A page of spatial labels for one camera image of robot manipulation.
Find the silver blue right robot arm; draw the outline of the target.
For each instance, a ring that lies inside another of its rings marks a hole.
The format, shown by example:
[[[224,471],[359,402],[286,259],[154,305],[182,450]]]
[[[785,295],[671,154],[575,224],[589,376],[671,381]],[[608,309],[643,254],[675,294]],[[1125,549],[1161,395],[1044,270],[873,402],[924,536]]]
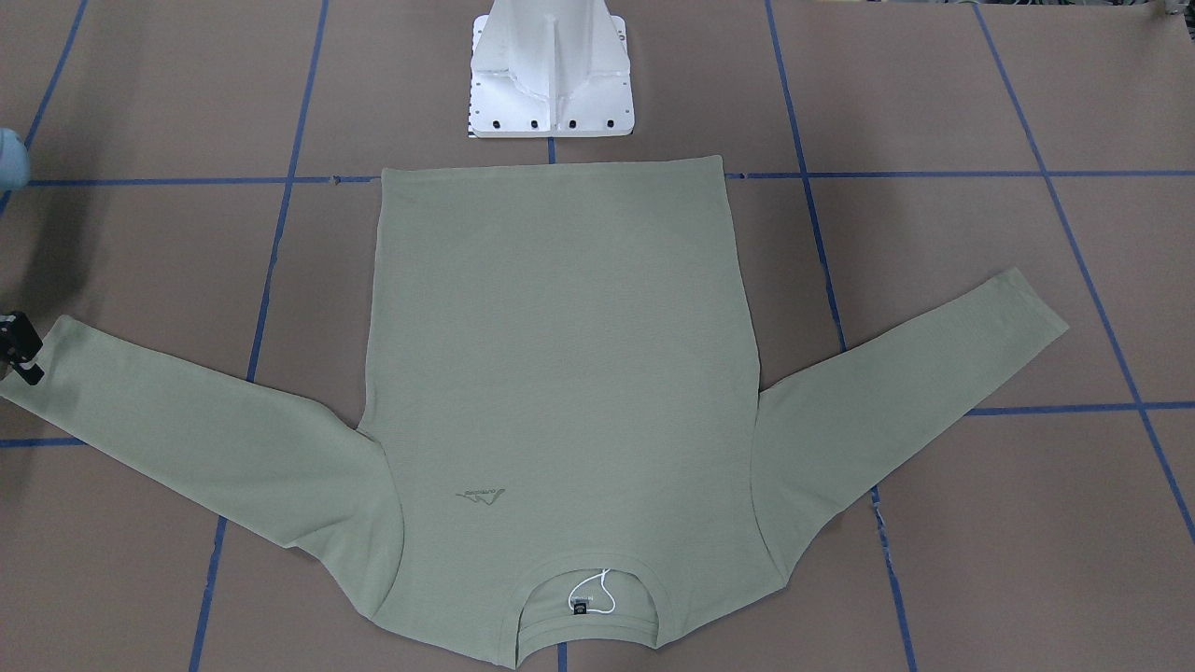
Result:
[[[25,143],[10,128],[1,129],[1,188],[4,194],[26,187],[30,181],[30,159]],[[33,322],[22,311],[1,314],[1,358],[4,364],[25,381],[38,385],[44,371],[35,364],[43,341]]]

